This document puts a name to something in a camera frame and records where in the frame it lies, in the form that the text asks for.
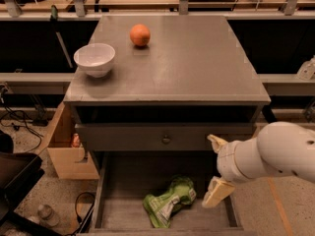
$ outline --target orange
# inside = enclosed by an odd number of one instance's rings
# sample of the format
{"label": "orange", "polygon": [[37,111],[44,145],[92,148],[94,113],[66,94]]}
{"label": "orange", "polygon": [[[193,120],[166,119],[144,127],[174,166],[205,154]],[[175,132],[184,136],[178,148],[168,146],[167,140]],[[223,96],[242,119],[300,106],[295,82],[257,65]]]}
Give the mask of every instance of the orange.
{"label": "orange", "polygon": [[142,24],[134,25],[130,30],[130,39],[137,46],[145,46],[150,41],[150,30]]}

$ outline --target gray tabletop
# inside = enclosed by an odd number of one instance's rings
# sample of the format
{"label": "gray tabletop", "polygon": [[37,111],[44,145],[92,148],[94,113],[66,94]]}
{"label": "gray tabletop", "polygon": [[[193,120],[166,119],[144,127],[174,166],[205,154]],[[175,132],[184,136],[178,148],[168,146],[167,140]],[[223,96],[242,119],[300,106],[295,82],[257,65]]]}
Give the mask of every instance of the gray tabletop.
{"label": "gray tabletop", "polygon": [[[129,38],[135,24],[151,31],[145,48],[135,47]],[[65,102],[270,101],[225,17],[103,16],[91,38],[98,42],[115,48],[113,70],[95,79],[78,69]]]}

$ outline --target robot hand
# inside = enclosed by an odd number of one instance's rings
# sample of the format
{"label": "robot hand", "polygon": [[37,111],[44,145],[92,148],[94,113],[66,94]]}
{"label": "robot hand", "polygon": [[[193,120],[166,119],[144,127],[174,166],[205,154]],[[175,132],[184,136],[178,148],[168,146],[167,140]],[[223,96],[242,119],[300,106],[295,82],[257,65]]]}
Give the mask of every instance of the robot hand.
{"label": "robot hand", "polygon": [[315,131],[296,124],[275,122],[264,127],[257,138],[227,141],[209,135],[218,154],[218,171],[203,201],[215,207],[234,190],[234,183],[260,177],[297,176],[315,182]]}

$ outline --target black chair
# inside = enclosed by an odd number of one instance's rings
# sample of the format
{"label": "black chair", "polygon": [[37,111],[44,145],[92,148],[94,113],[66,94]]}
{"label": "black chair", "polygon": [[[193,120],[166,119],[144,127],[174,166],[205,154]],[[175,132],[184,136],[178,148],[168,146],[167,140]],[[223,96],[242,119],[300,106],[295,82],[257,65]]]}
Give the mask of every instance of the black chair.
{"label": "black chair", "polygon": [[0,226],[5,222],[33,236],[60,235],[14,212],[44,174],[42,160],[33,153],[0,152]]}

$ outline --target orange line on floor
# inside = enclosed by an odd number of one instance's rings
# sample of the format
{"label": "orange line on floor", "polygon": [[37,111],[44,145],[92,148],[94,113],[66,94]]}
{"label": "orange line on floor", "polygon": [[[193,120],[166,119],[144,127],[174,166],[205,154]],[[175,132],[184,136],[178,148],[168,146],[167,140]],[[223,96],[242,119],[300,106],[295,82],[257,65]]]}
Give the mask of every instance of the orange line on floor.
{"label": "orange line on floor", "polygon": [[283,205],[282,200],[279,197],[279,194],[277,192],[275,182],[274,182],[273,178],[271,178],[271,177],[267,178],[267,181],[268,181],[270,190],[272,192],[272,195],[274,197],[274,200],[276,202],[276,206],[277,206],[279,215],[282,219],[284,230],[285,230],[287,236],[293,236],[294,235],[293,230],[292,230],[291,224],[289,223],[289,221],[287,219],[287,216],[286,216],[286,213],[284,210],[284,205]]}

